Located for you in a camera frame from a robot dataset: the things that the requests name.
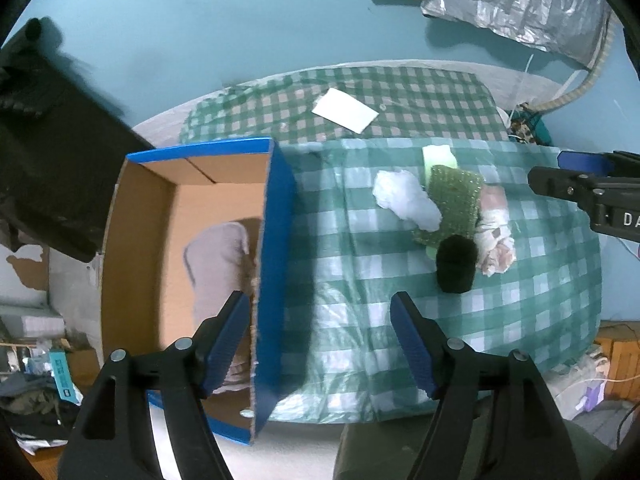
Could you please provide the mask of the pink white plastic bag bundle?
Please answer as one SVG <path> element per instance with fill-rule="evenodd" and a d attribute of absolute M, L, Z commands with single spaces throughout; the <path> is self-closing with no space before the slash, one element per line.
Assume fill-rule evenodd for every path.
<path fill-rule="evenodd" d="M 516 260 L 509 222 L 504 189 L 499 185 L 484 185 L 480 190 L 474 243 L 478 250 L 477 269 L 488 278 L 506 273 Z"/>

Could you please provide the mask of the black fuzzy soft object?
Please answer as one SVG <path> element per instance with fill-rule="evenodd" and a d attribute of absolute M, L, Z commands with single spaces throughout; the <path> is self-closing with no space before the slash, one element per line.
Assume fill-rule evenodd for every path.
<path fill-rule="evenodd" d="M 436 252 L 436 281 L 445 294 L 465 294 L 472 289 L 478 249 L 462 235 L 445 238 Z"/>

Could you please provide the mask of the light green foam sheet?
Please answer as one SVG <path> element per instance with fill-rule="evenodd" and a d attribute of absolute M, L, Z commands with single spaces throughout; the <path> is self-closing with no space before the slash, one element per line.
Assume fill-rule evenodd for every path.
<path fill-rule="evenodd" d="M 458 161 L 449 145 L 427 145 L 422 148 L 425 173 L 429 176 L 435 166 L 458 168 Z"/>

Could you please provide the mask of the large-check green plastic tablecloth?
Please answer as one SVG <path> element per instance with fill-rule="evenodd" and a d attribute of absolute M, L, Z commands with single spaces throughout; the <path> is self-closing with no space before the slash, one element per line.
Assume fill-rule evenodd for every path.
<path fill-rule="evenodd" d="M 600 244 L 573 204 L 534 194 L 529 170 L 558 150 L 454 140 L 459 165 L 506 192 L 516 259 L 446 295 L 413 227 L 379 207 L 382 170 L 423 171 L 420 139 L 287 145 L 297 184 L 288 260 L 278 422 L 372 422 L 431 411 L 390 325 L 390 298 L 408 292 L 421 313 L 473 349 L 529 353 L 540 370 L 581 356 L 600 325 Z"/>

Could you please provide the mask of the silver foil sheet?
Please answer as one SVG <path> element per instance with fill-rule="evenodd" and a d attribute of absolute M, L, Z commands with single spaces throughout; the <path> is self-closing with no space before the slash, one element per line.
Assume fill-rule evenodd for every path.
<path fill-rule="evenodd" d="M 590 68 L 611 7 L 605 0 L 423 0 L 430 18 L 465 22 Z"/>

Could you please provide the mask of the small-check green tablecloth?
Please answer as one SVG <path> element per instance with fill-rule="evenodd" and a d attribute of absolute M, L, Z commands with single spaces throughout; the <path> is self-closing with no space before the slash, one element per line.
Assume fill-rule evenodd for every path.
<path fill-rule="evenodd" d="M 229 87 L 194 106 L 179 142 L 271 136 L 281 144 L 299 144 L 354 138 L 356 133 L 312 112 L 331 89 L 378 113 L 360 133 L 365 139 L 508 138 L 495 100 L 477 76 L 372 65 L 312 68 Z"/>

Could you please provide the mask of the grey cloth in box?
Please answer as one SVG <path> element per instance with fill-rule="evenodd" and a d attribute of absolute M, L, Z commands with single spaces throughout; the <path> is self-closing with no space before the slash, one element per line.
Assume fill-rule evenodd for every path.
<path fill-rule="evenodd" d="M 194 292 L 195 327 L 217 316 L 232 292 L 253 295 L 250 237 L 240 222 L 202 231 L 184 248 L 183 263 Z"/>

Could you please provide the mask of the blue cardboard box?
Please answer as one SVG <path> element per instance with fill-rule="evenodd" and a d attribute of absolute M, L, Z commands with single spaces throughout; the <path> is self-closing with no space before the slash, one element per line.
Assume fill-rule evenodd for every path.
<path fill-rule="evenodd" d="M 132 153 L 108 214 L 104 353 L 151 353 L 191 336 L 239 290 L 247 329 L 203 406 L 214 434 L 249 444 L 281 395 L 296 184 L 276 141 L 219 140 Z"/>

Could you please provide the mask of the white paper card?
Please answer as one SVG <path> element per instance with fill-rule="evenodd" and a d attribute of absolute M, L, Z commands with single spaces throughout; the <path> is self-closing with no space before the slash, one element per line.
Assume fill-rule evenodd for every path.
<path fill-rule="evenodd" d="M 378 118 L 378 112 L 373 108 L 335 88 L 329 88 L 323 96 L 320 96 L 311 111 L 357 134 L 363 133 L 364 129 Z"/>

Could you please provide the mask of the black furniture panel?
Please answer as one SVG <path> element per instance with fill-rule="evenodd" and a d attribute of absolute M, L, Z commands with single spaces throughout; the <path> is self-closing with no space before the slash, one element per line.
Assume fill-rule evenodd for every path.
<path fill-rule="evenodd" d="M 89 262 L 126 156 L 151 145 L 40 54 L 41 33 L 33 18 L 1 50 L 1 219 L 12 247 Z"/>

